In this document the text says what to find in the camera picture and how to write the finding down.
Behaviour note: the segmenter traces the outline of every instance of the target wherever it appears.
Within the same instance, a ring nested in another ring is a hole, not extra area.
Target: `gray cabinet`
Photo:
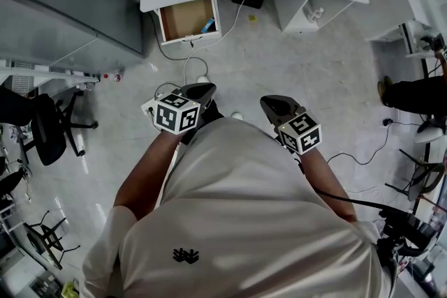
[[[90,73],[127,67],[142,59],[138,5],[134,0],[0,0],[0,57]]]

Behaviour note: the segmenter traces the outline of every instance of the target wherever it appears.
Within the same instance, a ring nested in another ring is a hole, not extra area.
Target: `person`
[[[83,297],[110,295],[117,260],[127,298],[390,296],[376,226],[313,189],[348,197],[317,149],[300,157],[303,176],[269,135],[217,116],[163,187],[181,140],[161,132],[118,190],[82,266]]]
[[[439,49],[432,49],[435,52],[435,57],[440,61],[443,75],[395,84],[386,76],[377,84],[379,96],[385,106],[405,112],[434,115],[435,118],[447,116],[447,100],[443,98],[447,95],[447,61],[444,55],[444,40],[439,44]]]

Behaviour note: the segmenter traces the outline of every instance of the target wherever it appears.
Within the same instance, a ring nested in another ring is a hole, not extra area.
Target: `open drawer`
[[[156,10],[159,16],[162,45],[178,41],[221,37],[217,0],[195,0]]]

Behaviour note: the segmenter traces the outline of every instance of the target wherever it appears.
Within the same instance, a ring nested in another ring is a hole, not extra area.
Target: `bottle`
[[[103,75],[104,80],[109,80],[113,82],[119,82],[121,81],[121,75],[117,73],[104,73]]]
[[[76,86],[76,88],[79,89],[80,91],[93,91],[94,87],[95,84],[91,82],[81,83]]]
[[[317,21],[318,19],[320,19],[320,18],[323,16],[323,13],[324,13],[324,8],[316,9],[316,10],[310,15],[309,21],[310,21],[310,22],[315,22],[315,21]]]

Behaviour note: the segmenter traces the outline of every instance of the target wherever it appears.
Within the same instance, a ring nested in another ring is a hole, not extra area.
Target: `white t-shirt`
[[[339,218],[271,137],[219,119],[177,161],[158,209],[138,222],[112,209],[82,294],[105,296],[118,255],[129,298],[388,298],[378,238]]]

